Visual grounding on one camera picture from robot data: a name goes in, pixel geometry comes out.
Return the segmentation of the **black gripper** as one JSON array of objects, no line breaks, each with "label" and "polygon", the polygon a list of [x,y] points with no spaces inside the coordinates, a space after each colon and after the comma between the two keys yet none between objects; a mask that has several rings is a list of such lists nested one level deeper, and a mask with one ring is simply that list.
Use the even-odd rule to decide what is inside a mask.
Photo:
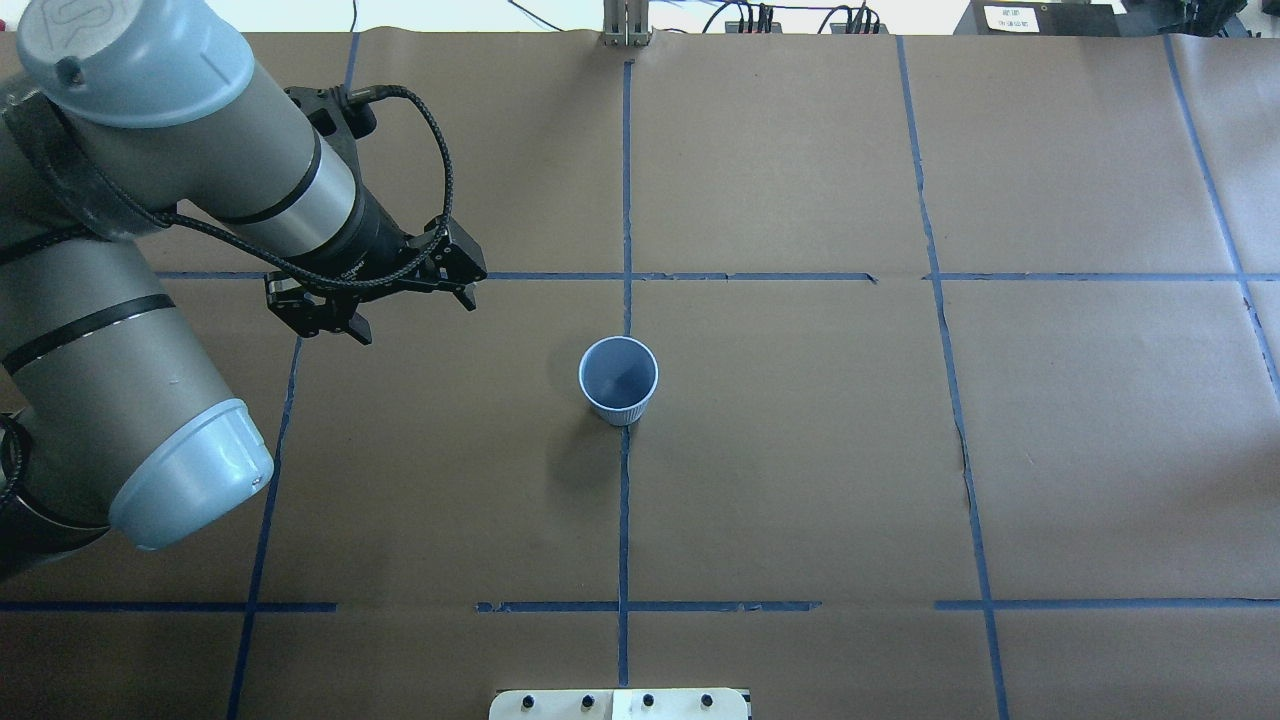
[{"label": "black gripper", "polygon": [[320,249],[292,259],[310,273],[268,275],[268,309],[298,336],[347,334],[372,343],[361,304],[399,292],[451,293],[466,311],[477,309],[476,283],[488,277],[480,245],[452,217],[434,217],[419,234],[403,231],[369,190],[355,214]]}]

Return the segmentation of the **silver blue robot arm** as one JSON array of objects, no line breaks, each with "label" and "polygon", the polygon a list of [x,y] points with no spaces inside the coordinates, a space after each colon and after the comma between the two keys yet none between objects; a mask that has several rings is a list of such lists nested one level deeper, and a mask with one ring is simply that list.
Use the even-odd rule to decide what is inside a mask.
[{"label": "silver blue robot arm", "polygon": [[283,87],[205,1],[32,1],[3,79],[3,577],[111,533],[143,551],[275,462],[145,250],[182,229],[270,270],[301,338],[369,345],[399,292],[475,309],[435,117],[401,85]]}]

